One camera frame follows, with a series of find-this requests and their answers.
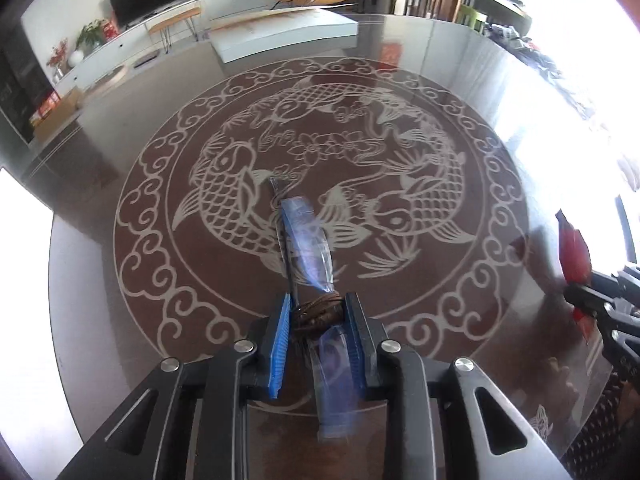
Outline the wooden bench stool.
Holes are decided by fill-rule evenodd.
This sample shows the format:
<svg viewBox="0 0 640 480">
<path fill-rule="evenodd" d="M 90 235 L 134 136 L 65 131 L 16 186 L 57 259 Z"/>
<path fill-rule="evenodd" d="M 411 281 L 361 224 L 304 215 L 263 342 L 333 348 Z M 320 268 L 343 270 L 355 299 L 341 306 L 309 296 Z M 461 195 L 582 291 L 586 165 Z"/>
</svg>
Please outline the wooden bench stool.
<svg viewBox="0 0 640 480">
<path fill-rule="evenodd" d="M 151 39 L 158 40 L 162 51 L 169 53 L 175 41 L 180 41 L 191 37 L 195 42 L 199 42 L 201 34 L 198 31 L 202 10 L 199 6 L 175 12 L 167 18 L 154 22 L 148 27 L 148 34 Z"/>
</svg>

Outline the black display cabinet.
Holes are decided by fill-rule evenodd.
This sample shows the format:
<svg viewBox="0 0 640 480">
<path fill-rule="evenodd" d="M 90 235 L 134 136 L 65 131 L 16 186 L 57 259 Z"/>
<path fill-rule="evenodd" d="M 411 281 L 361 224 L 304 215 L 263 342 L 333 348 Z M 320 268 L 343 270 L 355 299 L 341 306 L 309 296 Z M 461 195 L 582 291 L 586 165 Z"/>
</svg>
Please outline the black display cabinet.
<svg viewBox="0 0 640 480">
<path fill-rule="evenodd" d="M 1 37 L 1 109 L 27 143 L 34 138 L 30 118 L 52 91 L 23 26 L 17 24 Z"/>
</svg>

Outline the red packet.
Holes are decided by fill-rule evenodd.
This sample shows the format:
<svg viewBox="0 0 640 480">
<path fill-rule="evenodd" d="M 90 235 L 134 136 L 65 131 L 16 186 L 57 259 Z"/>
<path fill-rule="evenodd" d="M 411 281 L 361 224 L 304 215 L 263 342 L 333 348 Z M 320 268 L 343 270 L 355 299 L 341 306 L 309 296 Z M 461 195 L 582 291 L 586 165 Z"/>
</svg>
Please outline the red packet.
<svg viewBox="0 0 640 480">
<path fill-rule="evenodd" d="M 582 233 L 567 220 L 559 209 L 555 214 L 559 225 L 559 260 L 567 284 L 589 285 L 591 258 Z M 578 307 L 573 308 L 572 318 L 582 338 L 588 341 L 596 328 L 594 319 Z"/>
</svg>

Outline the white storage box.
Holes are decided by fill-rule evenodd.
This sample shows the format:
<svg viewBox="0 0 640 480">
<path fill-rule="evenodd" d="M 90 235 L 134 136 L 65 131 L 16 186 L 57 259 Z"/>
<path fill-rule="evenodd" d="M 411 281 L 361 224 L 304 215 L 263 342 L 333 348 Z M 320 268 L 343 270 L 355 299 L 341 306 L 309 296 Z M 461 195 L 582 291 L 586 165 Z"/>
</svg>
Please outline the white storage box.
<svg viewBox="0 0 640 480">
<path fill-rule="evenodd" d="M 32 479 L 81 448 L 58 371 L 49 302 L 52 210 L 1 170 L 1 437 Z"/>
</svg>

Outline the leafy plant beside vase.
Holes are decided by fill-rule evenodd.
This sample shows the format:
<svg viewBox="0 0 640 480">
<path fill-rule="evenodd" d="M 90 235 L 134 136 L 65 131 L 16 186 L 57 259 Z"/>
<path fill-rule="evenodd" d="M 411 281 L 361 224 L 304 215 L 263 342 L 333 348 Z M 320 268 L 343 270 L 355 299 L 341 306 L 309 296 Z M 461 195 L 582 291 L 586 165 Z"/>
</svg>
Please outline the leafy plant beside vase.
<svg viewBox="0 0 640 480">
<path fill-rule="evenodd" d="M 109 24 L 109 20 L 94 20 L 85 25 L 77 37 L 76 49 L 89 55 L 97 48 L 104 46 L 108 41 L 105 27 Z"/>
</svg>

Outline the red flower vase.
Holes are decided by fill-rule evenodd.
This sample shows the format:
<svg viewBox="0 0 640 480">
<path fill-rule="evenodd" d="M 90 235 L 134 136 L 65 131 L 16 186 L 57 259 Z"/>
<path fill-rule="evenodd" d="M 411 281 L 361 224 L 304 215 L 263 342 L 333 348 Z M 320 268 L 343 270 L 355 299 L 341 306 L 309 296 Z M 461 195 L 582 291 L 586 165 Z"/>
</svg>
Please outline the red flower vase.
<svg viewBox="0 0 640 480">
<path fill-rule="evenodd" d="M 47 66 L 52 70 L 52 79 L 57 84 L 69 71 L 67 63 L 68 39 L 64 38 L 52 48 Z"/>
</svg>

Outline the white tv cabinet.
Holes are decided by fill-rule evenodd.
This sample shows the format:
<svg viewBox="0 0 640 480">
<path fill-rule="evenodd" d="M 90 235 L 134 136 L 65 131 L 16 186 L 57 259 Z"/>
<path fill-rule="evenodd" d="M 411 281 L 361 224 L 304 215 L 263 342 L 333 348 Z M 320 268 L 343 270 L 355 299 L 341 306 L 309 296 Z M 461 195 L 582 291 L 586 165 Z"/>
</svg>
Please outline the white tv cabinet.
<svg viewBox="0 0 640 480">
<path fill-rule="evenodd" d="M 201 40 L 223 18 L 264 10 L 268 0 L 189 0 L 131 26 L 92 51 L 53 85 L 60 96 L 85 90 L 121 65 L 134 64 L 152 51 L 168 53 L 174 44 Z"/>
</svg>

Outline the wooden side table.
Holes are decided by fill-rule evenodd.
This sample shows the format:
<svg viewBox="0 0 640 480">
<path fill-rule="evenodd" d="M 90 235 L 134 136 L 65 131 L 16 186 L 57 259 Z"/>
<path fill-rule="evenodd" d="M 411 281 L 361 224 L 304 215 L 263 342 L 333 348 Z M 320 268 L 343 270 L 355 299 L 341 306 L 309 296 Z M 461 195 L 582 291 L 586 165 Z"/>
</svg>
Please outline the wooden side table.
<svg viewBox="0 0 640 480">
<path fill-rule="evenodd" d="M 465 6 L 485 14 L 489 24 L 512 26 L 521 36 L 527 36 L 532 18 L 521 3 L 512 0 L 462 0 Z"/>
</svg>

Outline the clear plastic zip bag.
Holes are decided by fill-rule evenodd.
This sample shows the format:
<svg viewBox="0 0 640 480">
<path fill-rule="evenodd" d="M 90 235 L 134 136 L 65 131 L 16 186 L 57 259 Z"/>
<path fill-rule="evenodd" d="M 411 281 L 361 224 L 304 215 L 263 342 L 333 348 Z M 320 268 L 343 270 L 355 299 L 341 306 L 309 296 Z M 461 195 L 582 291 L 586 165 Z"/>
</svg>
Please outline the clear plastic zip bag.
<svg viewBox="0 0 640 480">
<path fill-rule="evenodd" d="M 347 440 L 355 431 L 357 396 L 328 236 L 306 197 L 288 195 L 282 179 L 271 177 L 269 183 L 292 296 L 291 337 L 310 373 L 318 440 Z"/>
</svg>

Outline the cardboard box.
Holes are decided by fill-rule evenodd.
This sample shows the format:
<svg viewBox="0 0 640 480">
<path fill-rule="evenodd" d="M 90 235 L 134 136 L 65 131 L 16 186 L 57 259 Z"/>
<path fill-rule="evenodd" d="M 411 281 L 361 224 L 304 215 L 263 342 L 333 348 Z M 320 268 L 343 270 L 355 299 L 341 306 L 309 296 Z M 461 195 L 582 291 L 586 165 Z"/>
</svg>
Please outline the cardboard box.
<svg viewBox="0 0 640 480">
<path fill-rule="evenodd" d="M 71 88 L 64 96 L 53 91 L 38 108 L 40 121 L 34 127 L 35 139 L 43 143 L 53 136 L 80 110 L 83 99 L 84 92 L 78 87 Z"/>
</svg>

